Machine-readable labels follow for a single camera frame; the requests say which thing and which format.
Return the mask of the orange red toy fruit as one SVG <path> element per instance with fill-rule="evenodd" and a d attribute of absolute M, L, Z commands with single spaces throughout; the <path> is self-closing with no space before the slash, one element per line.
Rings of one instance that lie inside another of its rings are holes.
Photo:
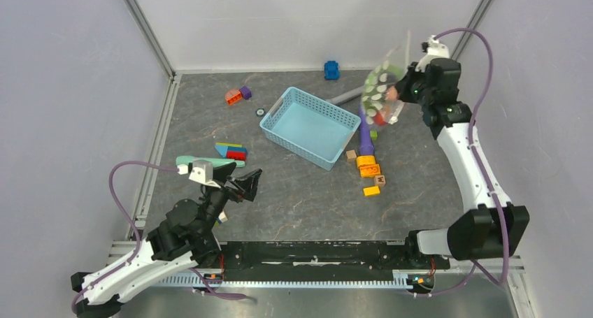
<path fill-rule="evenodd" d="M 376 114 L 374 115 L 374 117 L 373 117 L 373 122 L 374 122 L 374 124 L 376 124 L 377 126 L 384 126 L 384 125 L 386 125 L 386 124 L 387 124 L 387 123 L 386 123 L 386 121 L 385 121 L 385 119 L 384 119 L 384 117 L 383 117 L 383 115 L 382 115 L 382 114 L 380 114 L 380 113 L 376 113 Z"/>

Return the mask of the green orange toy mango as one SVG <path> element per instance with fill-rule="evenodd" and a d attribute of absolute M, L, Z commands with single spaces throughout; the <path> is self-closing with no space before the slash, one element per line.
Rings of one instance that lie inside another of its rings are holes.
<path fill-rule="evenodd" d="M 400 100 L 399 95 L 399 100 L 396 103 L 392 105 L 384 104 L 383 94 L 388 87 L 396 87 L 396 83 L 402 77 L 403 70 L 387 62 L 380 64 L 369 73 L 364 82 L 364 91 L 361 99 L 361 107 L 367 124 L 374 124 L 373 117 L 376 113 L 382 114 L 387 124 L 398 122 L 404 102 Z"/>

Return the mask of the clear polka dot zip bag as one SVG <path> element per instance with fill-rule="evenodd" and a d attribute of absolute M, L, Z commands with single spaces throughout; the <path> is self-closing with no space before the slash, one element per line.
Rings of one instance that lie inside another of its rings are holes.
<path fill-rule="evenodd" d="M 399 98 L 396 84 L 403 79 L 410 64 L 410 40 L 411 31 L 405 31 L 364 81 L 361 108 L 371 130 L 393 125 L 399 120 L 404 102 Z"/>

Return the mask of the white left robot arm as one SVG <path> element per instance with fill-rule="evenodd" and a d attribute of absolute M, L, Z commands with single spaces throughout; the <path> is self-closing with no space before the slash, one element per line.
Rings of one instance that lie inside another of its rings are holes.
<path fill-rule="evenodd" d="M 230 201 L 253 201 L 262 169 L 241 177 L 232 174 L 236 163 L 214 166 L 205 160 L 176 167 L 147 162 L 139 165 L 158 171 L 187 175 L 201 187 L 198 201 L 182 199 L 166 214 L 165 220 L 142 238 L 133 226 L 136 243 L 123 257 L 93 273 L 71 276 L 76 291 L 71 310 L 77 317 L 112 317 L 144 289 L 178 271 L 198 266 L 214 266 L 222 248 L 213 234 L 224 207 Z"/>

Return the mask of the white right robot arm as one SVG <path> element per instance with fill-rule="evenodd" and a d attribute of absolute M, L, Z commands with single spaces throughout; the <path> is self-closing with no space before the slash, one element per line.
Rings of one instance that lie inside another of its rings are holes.
<path fill-rule="evenodd" d="M 487 163 L 468 105 L 458 101 L 461 65 L 435 58 L 413 62 L 396 84 L 401 99 L 417 103 L 433 138 L 445 153 L 462 195 L 463 215 L 444 229 L 411 231 L 404 248 L 409 266 L 421 268 L 432 255 L 459 261 L 512 256 L 527 228 L 529 212 L 514 205 Z"/>

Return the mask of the pink toy peach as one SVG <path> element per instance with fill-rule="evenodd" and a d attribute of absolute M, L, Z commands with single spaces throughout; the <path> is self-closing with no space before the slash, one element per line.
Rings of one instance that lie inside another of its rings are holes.
<path fill-rule="evenodd" d="M 383 94 L 383 103 L 392 105 L 399 100 L 399 92 L 397 91 L 395 86 L 390 86 L 387 88 L 386 92 Z"/>

